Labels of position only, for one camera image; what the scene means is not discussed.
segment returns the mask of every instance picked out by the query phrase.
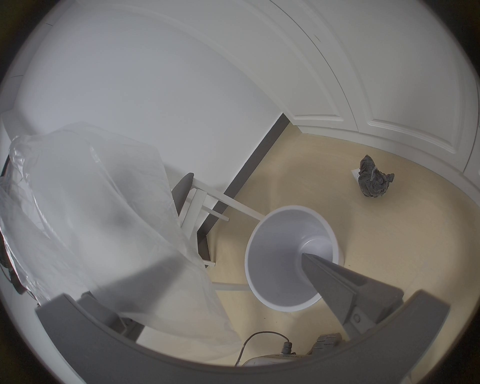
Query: wooden floor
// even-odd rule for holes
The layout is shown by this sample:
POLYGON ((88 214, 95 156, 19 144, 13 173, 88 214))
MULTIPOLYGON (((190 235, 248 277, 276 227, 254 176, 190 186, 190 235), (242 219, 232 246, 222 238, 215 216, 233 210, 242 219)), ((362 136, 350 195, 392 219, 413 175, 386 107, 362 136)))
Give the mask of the wooden floor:
MULTIPOLYGON (((480 298, 480 208, 442 177, 404 158, 361 144, 302 134, 289 125, 236 197, 267 214, 285 205, 303 205, 333 228, 345 267, 404 290, 408 299, 425 289, 451 305, 436 341, 413 372, 421 379, 462 332, 480 298), (363 196, 350 171, 369 154, 378 168, 395 173, 387 194, 363 196)), ((244 254, 256 220, 229 208, 230 221, 209 233, 217 265, 213 281, 245 283, 244 254)), ((306 353, 320 334, 343 329, 321 300, 294 313, 271 310, 251 292, 219 292, 239 333, 272 330, 285 334, 293 350, 306 353)), ((243 361, 278 353, 282 340, 259 335, 243 361)), ((215 363, 233 364, 237 356, 215 363)))

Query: crumpled black plastic bag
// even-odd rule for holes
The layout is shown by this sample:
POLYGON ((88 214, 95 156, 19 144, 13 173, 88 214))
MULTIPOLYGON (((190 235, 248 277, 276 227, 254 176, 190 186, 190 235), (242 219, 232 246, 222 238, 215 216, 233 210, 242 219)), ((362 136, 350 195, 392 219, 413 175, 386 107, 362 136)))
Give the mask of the crumpled black plastic bag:
POLYGON ((393 173, 385 175, 380 172, 368 155, 360 162, 359 186, 362 193, 367 197, 384 195, 394 177, 393 173))

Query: clear plastic bag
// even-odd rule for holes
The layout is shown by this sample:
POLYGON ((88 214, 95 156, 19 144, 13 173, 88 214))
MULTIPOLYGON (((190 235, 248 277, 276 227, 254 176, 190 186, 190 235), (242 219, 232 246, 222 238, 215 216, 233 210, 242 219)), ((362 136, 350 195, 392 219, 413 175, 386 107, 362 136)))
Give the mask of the clear plastic bag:
POLYGON ((43 228, 12 189, 0 189, 1 230, 21 282, 40 303, 89 290, 123 316, 181 338, 186 350, 189 340, 204 346, 196 360, 238 350, 204 264, 180 229, 156 148, 79 123, 15 138, 10 158, 43 228))

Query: bucket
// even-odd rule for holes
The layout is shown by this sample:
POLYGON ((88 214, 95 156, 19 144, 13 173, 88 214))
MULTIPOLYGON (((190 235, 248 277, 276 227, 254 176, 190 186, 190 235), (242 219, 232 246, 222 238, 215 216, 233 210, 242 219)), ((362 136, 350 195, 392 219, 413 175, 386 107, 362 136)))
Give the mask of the bucket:
POLYGON ((258 300, 282 312, 300 311, 320 300, 302 270, 302 253, 343 266, 332 228, 315 211, 285 206, 258 223, 245 253, 245 274, 258 300))

